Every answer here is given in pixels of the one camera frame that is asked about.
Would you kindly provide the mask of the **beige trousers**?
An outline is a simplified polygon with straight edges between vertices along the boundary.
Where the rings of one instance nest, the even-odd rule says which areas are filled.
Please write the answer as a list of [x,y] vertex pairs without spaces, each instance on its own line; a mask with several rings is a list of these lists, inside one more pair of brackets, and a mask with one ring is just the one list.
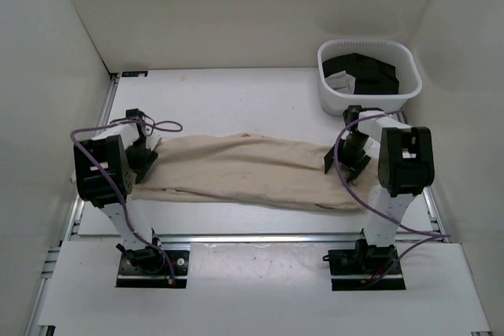
[[324,173],[328,146],[247,133],[162,141],[134,199],[227,202],[314,212],[363,208],[336,170]]

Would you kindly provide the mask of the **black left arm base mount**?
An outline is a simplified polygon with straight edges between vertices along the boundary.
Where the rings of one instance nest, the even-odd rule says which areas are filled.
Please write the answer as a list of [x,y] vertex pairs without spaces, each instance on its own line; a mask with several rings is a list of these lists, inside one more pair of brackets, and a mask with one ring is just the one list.
[[165,261],[165,256],[158,251],[145,249],[134,254],[121,244],[120,262],[117,270],[116,287],[149,289],[185,289],[190,263],[188,249],[166,249],[165,254],[172,265]]

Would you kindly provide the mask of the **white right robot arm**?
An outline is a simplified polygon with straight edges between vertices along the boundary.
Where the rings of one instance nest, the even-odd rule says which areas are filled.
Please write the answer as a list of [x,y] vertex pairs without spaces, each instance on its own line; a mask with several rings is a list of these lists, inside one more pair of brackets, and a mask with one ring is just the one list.
[[394,119],[393,112],[351,105],[343,113],[345,128],[324,156],[324,170],[335,168],[350,196],[364,201],[351,184],[369,166],[365,151],[369,139],[379,144],[378,185],[371,189],[372,202],[365,205],[372,215],[353,249],[328,252],[328,262],[337,274],[367,274],[384,271],[395,259],[395,234],[411,203],[435,178],[432,135],[427,127],[414,127]]

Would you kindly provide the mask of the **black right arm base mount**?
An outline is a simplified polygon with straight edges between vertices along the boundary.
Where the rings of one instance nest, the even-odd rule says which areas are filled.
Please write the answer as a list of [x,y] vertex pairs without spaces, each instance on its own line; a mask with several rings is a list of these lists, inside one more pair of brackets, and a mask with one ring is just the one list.
[[393,245],[371,246],[362,238],[352,249],[330,249],[322,260],[329,265],[332,291],[406,289]]

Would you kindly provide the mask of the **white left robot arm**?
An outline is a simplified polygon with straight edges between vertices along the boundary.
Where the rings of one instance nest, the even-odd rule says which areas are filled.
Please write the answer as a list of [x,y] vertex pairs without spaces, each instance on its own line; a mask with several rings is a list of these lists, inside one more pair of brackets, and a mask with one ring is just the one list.
[[161,138],[148,131],[149,117],[129,109],[103,127],[72,131],[76,186],[80,198],[100,209],[122,238],[117,245],[130,264],[149,274],[166,264],[159,238],[136,208],[131,194],[158,157]]

